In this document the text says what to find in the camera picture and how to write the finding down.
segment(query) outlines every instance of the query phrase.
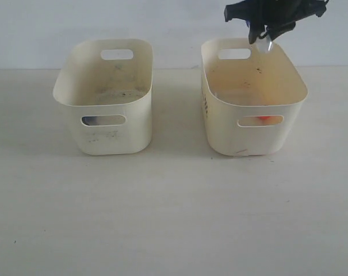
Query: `storage bin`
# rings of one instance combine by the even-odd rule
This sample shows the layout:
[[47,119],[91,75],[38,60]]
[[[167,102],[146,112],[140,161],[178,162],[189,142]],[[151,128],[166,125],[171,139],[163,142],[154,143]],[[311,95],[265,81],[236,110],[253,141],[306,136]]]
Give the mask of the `storage bin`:
[[86,41],[59,73],[53,96],[79,148],[132,154],[152,137],[151,45],[137,39]]
[[[223,53],[248,49],[239,59]],[[281,47],[259,53],[247,39],[202,45],[203,115],[211,147],[228,156],[278,151],[307,97],[307,88]]]

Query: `dark object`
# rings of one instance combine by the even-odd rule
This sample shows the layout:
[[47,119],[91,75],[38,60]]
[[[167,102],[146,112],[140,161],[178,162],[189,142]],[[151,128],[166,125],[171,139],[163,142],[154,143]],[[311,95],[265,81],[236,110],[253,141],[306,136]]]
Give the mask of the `dark object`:
[[321,17],[327,10],[329,0],[244,0],[227,5],[225,21],[234,18],[247,21],[249,43],[266,36],[275,40],[286,32],[294,30],[296,21],[309,16]]

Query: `plastic bin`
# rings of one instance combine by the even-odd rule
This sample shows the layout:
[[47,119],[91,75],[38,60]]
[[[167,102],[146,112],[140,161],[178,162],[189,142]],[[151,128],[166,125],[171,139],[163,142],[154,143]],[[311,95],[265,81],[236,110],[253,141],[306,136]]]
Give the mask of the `plastic bin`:
[[[245,59],[224,51],[250,50]],[[202,95],[211,147],[228,156],[267,155],[280,150],[307,97],[307,88],[277,44],[259,53],[247,39],[202,45]]]
[[53,96],[84,153],[132,154],[149,145],[152,63],[151,45],[137,39],[86,41],[72,50]]

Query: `cream-colored bin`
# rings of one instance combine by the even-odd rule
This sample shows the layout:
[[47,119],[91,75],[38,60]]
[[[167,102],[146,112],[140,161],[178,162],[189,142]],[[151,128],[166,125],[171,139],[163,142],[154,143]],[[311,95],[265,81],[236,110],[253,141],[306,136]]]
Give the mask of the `cream-colored bin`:
[[[103,59],[106,50],[132,57]],[[84,153],[132,154],[149,145],[152,63],[151,45],[137,39],[87,41],[72,50],[53,96]]]
[[[249,49],[251,55],[220,59],[228,49]],[[277,44],[261,54],[247,39],[220,39],[202,46],[202,94],[211,147],[223,155],[249,156],[281,149],[308,92]]]

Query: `cutout handle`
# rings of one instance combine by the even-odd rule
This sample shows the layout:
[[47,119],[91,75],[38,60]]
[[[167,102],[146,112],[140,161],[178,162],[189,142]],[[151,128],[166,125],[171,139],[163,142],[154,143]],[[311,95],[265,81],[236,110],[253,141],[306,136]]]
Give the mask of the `cutout handle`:
[[243,49],[222,49],[219,51],[218,57],[220,60],[232,59],[248,59],[251,56],[251,51],[248,48]]
[[247,116],[238,120],[238,126],[242,128],[272,127],[275,125],[280,125],[283,121],[284,121],[284,117],[280,115]]
[[123,125],[127,119],[123,115],[108,115],[108,116],[84,116],[82,124],[88,127],[96,127],[100,125]]
[[124,60],[133,59],[134,53],[130,49],[103,50],[101,52],[103,60]]

